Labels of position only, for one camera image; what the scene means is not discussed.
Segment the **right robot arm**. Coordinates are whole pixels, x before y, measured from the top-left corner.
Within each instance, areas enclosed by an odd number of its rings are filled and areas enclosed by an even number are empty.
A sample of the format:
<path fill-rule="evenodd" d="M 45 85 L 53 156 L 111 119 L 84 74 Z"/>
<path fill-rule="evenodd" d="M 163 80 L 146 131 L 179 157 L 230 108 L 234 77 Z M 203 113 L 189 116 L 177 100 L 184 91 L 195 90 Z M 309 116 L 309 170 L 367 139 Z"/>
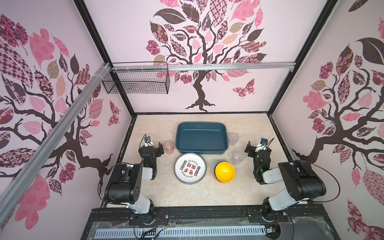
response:
<path fill-rule="evenodd" d="M 274 217 L 301 201 L 312 200 L 326 194 L 326 185 L 312 170 L 310 163 L 302 160 L 278 163 L 271 168 L 271 152 L 264 140 L 256 147 L 248 142 L 245 153 L 253 159 L 253 175 L 260 185 L 284 183 L 285 188 L 263 200 L 261 216 L 271 222 Z"/>

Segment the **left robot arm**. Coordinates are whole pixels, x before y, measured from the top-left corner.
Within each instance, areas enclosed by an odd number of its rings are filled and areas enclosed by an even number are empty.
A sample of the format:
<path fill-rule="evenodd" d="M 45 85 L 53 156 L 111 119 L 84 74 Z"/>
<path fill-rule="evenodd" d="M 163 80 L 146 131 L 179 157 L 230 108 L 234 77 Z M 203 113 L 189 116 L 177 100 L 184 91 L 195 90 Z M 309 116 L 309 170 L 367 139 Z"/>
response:
<path fill-rule="evenodd" d="M 139 148 L 142 162 L 118 163 L 112 167 L 102 201 L 111 205 L 124 205 L 136 215 L 155 217 L 152 200 L 141 194 L 142 181 L 153 181 L 158 173 L 157 158 L 164 154 L 161 143 L 155 148 L 150 143 Z"/>

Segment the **white plate red pattern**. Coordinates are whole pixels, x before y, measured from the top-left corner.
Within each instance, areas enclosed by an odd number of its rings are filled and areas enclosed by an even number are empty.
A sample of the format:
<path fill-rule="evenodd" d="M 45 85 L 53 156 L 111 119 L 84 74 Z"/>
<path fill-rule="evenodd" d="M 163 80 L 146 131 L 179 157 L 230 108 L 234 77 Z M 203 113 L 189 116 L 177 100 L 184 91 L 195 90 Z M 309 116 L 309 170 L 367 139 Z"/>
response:
<path fill-rule="evenodd" d="M 187 185 L 200 182 L 204 178 L 206 171 L 206 161 L 195 153 L 181 155 L 174 164 L 176 178 Z"/>

